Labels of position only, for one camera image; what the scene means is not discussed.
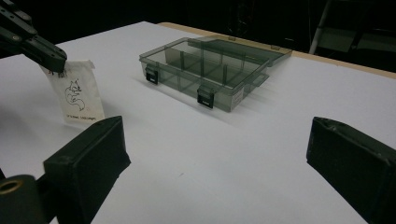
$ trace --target white tabletop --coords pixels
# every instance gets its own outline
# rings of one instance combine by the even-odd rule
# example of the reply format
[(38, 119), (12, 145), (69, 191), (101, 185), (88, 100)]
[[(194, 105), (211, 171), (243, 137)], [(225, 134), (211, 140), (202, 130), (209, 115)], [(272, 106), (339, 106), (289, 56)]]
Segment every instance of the white tabletop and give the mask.
[[(233, 112), (209, 110), (143, 75), (139, 54), (185, 36), (197, 35), (139, 22), (59, 45), (94, 63), (132, 161), (92, 223), (366, 223), (306, 163), (308, 137), (318, 116), (396, 148), (396, 79), (289, 57)], [(1, 169), (39, 178), (86, 127), (63, 121), (38, 64), (19, 55), (0, 69)]]

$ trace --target cartoon drawing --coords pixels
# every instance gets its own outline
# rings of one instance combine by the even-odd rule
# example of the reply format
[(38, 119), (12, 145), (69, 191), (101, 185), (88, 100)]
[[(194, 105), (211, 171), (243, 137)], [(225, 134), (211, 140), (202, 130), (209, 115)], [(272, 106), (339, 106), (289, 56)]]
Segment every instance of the cartoon drawing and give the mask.
[(85, 108), (85, 104), (81, 99), (79, 99), (81, 88), (79, 87), (77, 81), (78, 80), (71, 81), (70, 86), (64, 91), (64, 94), (66, 96), (67, 103), (70, 105), (78, 105), (79, 111), (81, 111)]

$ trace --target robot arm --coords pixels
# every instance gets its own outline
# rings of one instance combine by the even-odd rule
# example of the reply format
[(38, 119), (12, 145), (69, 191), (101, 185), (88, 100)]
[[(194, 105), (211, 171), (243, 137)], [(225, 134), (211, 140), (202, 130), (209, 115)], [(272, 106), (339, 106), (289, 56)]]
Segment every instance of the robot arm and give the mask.
[(37, 34), (32, 18), (9, 0), (0, 0), (0, 49), (26, 57), (53, 72), (62, 73), (66, 53)]

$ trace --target tag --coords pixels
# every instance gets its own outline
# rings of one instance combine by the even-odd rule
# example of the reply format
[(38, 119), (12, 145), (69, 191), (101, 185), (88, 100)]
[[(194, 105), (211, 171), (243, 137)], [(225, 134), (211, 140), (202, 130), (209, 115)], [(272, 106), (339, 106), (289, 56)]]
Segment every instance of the tag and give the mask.
[(62, 73), (40, 67), (58, 95), (65, 121), (95, 123), (105, 118), (91, 61), (66, 61)]

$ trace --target dark background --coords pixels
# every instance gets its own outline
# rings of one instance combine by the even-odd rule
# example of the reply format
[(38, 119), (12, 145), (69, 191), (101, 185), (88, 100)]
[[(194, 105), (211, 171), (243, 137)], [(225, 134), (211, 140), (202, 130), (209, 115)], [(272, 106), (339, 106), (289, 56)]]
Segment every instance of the dark background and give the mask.
[[(101, 33), (140, 21), (169, 21), (216, 33), (243, 37), (283, 48), (308, 52), (326, 0), (13, 0), (33, 18), (39, 35), (53, 44)], [(395, 37), (396, 4), (393, 0), (334, 0), (324, 25), (362, 34)], [(379, 52), (381, 63), (394, 64), (392, 52)], [(341, 61), (360, 63), (384, 70), (393, 66), (373, 63), (373, 52), (360, 60), (361, 53), (318, 47), (315, 54)]]

